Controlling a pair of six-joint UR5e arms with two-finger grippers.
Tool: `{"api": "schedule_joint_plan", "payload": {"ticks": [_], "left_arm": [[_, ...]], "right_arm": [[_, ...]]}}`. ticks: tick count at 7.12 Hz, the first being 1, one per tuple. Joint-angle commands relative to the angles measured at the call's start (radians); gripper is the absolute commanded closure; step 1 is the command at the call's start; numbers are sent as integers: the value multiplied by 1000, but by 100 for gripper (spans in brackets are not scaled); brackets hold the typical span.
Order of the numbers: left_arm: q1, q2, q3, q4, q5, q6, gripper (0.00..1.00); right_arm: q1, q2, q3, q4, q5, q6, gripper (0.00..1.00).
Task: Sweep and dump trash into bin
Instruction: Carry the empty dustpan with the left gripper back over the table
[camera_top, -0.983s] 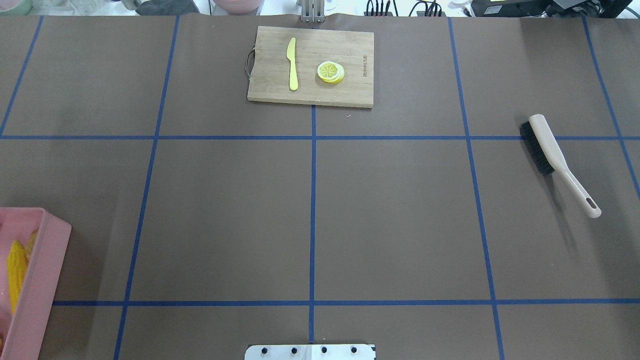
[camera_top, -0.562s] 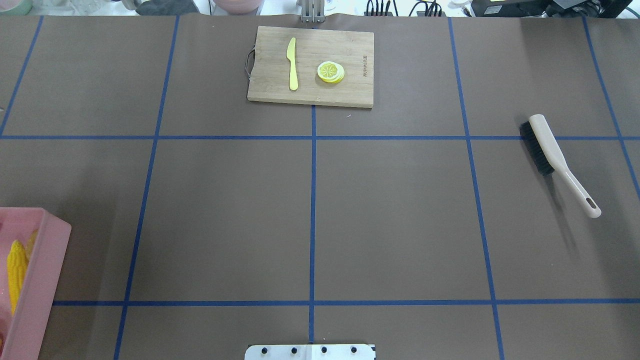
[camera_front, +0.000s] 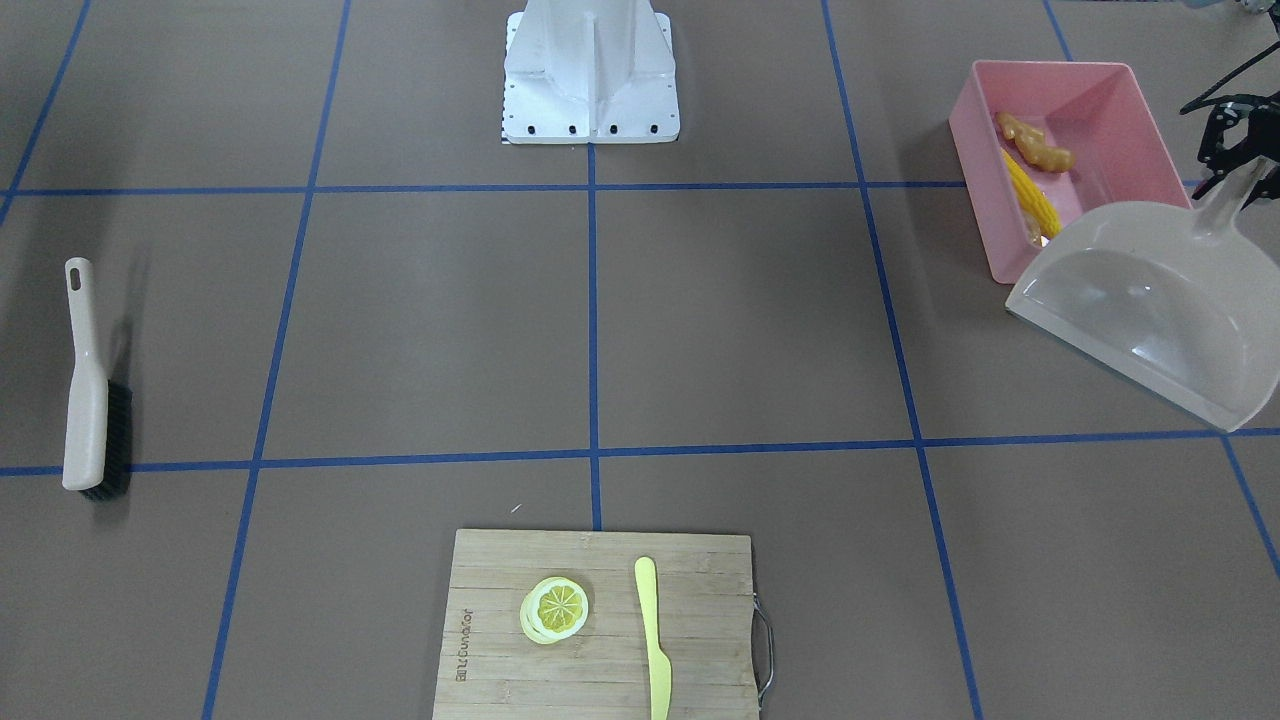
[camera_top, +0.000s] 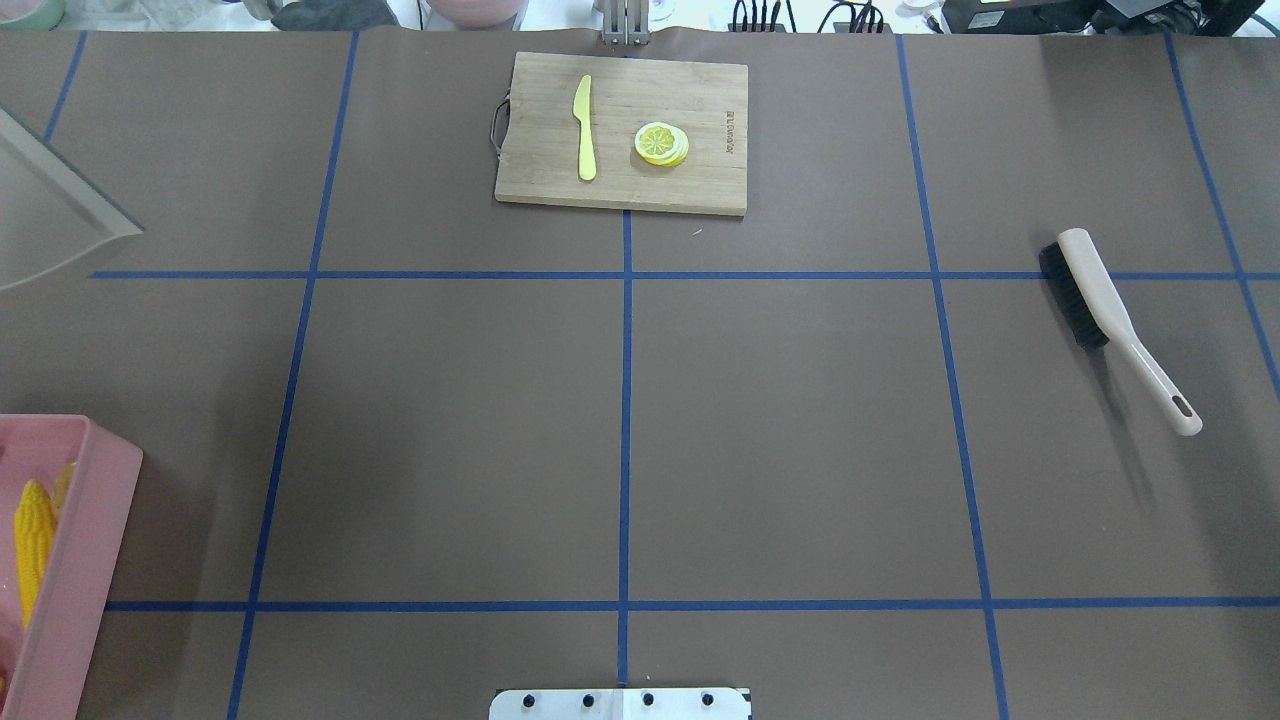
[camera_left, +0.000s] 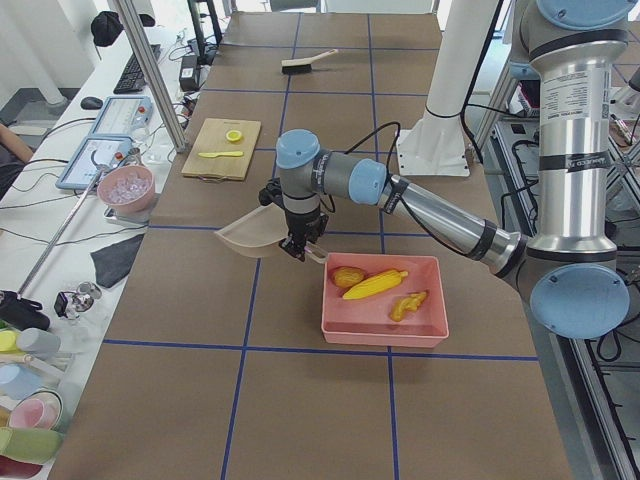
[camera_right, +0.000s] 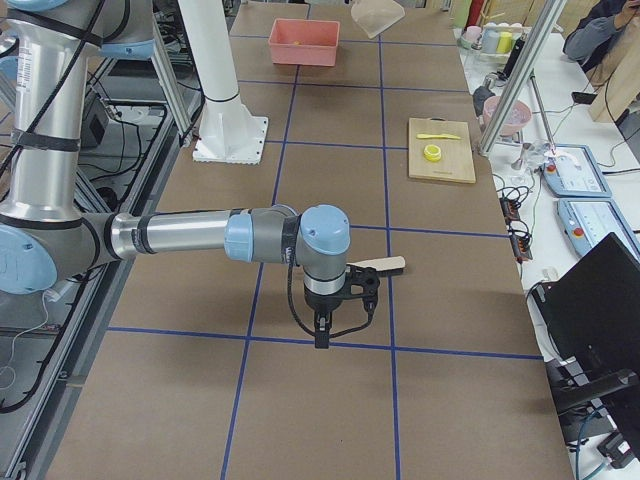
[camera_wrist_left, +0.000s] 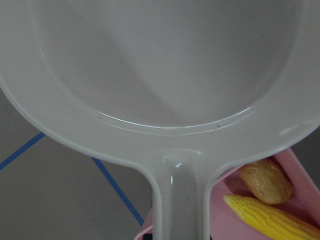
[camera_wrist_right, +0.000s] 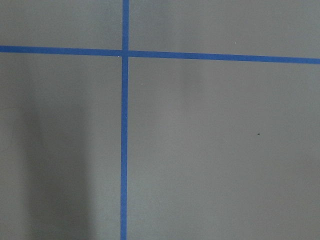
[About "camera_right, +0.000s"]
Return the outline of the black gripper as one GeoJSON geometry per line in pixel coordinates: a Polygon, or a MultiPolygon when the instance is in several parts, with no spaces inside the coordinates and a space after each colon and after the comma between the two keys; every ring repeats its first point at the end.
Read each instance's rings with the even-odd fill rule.
{"type": "Polygon", "coordinates": [[[348,264],[346,270],[330,280],[304,275],[304,297],[314,313],[314,347],[328,348],[332,328],[332,313],[343,302],[361,300],[367,313],[374,313],[378,304],[380,280],[372,267],[348,264]]]}

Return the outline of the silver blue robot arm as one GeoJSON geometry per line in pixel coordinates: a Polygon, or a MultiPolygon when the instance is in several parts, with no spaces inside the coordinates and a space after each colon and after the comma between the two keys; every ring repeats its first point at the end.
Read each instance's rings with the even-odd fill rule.
{"type": "Polygon", "coordinates": [[[8,197],[1,204],[1,288],[44,291],[60,280],[139,254],[221,249],[233,260],[301,267],[319,349],[336,337],[333,312],[378,303],[375,269],[346,260],[350,225],[331,205],[285,205],[135,217],[79,212],[74,204],[87,62],[95,55],[149,59],[155,19],[148,1],[11,1],[17,32],[16,106],[8,197]]]}

